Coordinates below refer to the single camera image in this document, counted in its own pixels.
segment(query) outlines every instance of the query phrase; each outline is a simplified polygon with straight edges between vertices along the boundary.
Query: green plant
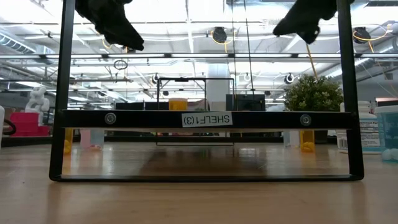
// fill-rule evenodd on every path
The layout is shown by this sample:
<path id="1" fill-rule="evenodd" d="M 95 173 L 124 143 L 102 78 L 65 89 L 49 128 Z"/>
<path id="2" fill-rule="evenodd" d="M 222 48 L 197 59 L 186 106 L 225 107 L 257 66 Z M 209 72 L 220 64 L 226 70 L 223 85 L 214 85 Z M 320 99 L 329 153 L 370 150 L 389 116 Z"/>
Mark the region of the green plant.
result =
<path id="1" fill-rule="evenodd" d="M 326 77 L 304 75 L 285 91 L 289 111 L 339 111 L 343 102 L 340 84 Z"/>

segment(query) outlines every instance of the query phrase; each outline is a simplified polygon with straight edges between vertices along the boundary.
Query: white robot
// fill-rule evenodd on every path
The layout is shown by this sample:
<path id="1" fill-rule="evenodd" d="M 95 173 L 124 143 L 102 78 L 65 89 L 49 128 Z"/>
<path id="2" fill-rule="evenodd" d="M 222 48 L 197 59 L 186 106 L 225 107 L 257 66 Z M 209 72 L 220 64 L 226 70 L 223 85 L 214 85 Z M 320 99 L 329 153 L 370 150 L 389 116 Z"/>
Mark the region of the white robot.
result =
<path id="1" fill-rule="evenodd" d="M 44 98 L 44 93 L 47 91 L 45 87 L 35 87 L 30 93 L 30 100 L 25 107 L 26 113 L 39 114 L 39 126 L 43 125 L 43 112 L 50 109 L 50 101 Z"/>

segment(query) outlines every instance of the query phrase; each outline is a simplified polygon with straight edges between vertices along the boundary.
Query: ceiling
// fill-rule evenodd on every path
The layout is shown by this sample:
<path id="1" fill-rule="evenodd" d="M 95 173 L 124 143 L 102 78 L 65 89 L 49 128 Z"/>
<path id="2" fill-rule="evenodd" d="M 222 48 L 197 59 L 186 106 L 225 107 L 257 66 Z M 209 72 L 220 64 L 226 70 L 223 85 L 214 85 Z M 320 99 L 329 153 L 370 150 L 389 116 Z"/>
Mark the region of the ceiling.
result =
<path id="1" fill-rule="evenodd" d="M 256 1 L 247 0 L 246 8 L 236 1 L 231 7 L 231 1 L 225 0 L 134 0 L 127 4 L 126 16 L 145 40 L 145 54 L 306 54 L 305 42 L 296 35 L 275 37 L 272 30 L 292 6 L 292 0 Z M 351 6 L 353 27 L 364 26 L 371 34 L 375 52 L 382 51 L 382 44 L 391 41 L 398 32 L 397 7 L 366 7 L 369 1 L 356 0 Z M 60 24 L 62 15 L 61 0 L 0 0 L 0 34 L 6 34 L 22 45 L 32 49 L 40 49 L 36 54 L 57 54 L 60 48 Z M 227 45 L 217 44 L 211 38 L 215 27 L 224 27 L 228 35 Z M 335 54 L 340 52 L 338 38 L 337 15 L 330 21 L 320 22 L 319 38 L 310 46 L 311 53 Z M 370 53 L 368 44 L 354 44 L 357 53 Z M 94 26 L 86 19 L 75 14 L 73 54 L 124 54 L 124 50 L 103 41 Z M 17 55 L 20 52 L 0 44 L 0 55 Z M 254 88 L 259 92 L 264 90 L 280 90 L 285 86 L 284 78 L 288 74 L 296 77 L 304 73 L 313 74 L 312 66 L 307 58 L 295 60 L 277 59 L 253 60 L 252 64 L 246 58 L 129 58 L 126 70 L 114 68 L 119 58 L 109 59 L 73 59 L 71 77 L 85 82 L 71 83 L 71 89 L 114 89 L 112 94 L 105 95 L 110 99 L 122 101 L 153 100 L 151 92 L 155 86 L 152 83 L 154 75 L 160 77 L 206 77 L 209 66 L 213 63 L 229 65 L 231 77 L 237 76 L 237 88 L 250 91 L 252 75 Z M 330 75 L 330 71 L 338 70 L 338 58 L 319 58 L 315 60 L 315 68 L 320 75 Z M 38 62 L 37 60 L 3 59 L 0 65 L 0 77 L 7 79 L 53 79 L 57 78 L 57 59 Z M 365 70 L 358 78 L 368 75 Z M 341 78 L 338 72 L 331 77 Z M 90 79 L 108 80 L 90 82 Z M 55 89 L 55 83 L 42 83 L 49 89 Z M 8 88 L 31 88 L 32 85 L 13 83 Z M 203 98 L 202 86 L 195 82 L 170 82 L 164 88 L 189 88 L 190 91 L 170 94 L 170 97 L 183 96 L 196 99 Z M 104 100 L 98 91 L 79 93 L 78 96 L 87 100 Z M 278 98 L 282 91 L 272 91 L 272 96 Z"/>

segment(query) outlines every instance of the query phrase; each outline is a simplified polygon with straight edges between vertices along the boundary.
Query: shelf label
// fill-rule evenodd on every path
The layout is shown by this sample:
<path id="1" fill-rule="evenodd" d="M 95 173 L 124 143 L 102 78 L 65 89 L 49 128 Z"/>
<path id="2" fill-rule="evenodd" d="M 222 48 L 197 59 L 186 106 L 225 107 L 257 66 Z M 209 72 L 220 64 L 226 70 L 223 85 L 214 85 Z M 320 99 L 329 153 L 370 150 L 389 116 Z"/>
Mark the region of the shelf label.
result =
<path id="1" fill-rule="evenodd" d="M 186 113 L 182 114 L 182 127 L 212 127 L 233 125 L 232 112 Z"/>

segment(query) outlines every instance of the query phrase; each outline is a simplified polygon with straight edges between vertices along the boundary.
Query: black metal shelf frame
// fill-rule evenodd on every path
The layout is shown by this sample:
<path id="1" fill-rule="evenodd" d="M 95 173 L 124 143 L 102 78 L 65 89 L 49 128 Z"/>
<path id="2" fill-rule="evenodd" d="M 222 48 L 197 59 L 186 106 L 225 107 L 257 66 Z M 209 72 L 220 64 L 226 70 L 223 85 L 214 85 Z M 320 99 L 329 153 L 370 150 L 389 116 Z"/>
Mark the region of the black metal shelf frame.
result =
<path id="1" fill-rule="evenodd" d="M 349 174 L 285 175 L 264 177 L 209 176 L 112 176 L 63 175 L 63 143 L 65 128 L 182 128 L 181 111 L 68 111 L 68 84 L 72 54 L 75 0 L 64 0 L 57 81 L 57 102 L 50 161 L 50 179 L 59 182 L 262 182 L 262 181 L 344 181 L 364 177 L 361 135 L 359 129 L 354 50 L 351 36 L 350 4 L 337 0 L 340 30 L 341 66 L 345 113 L 268 113 L 232 112 L 234 124 L 214 129 L 346 129 Z"/>

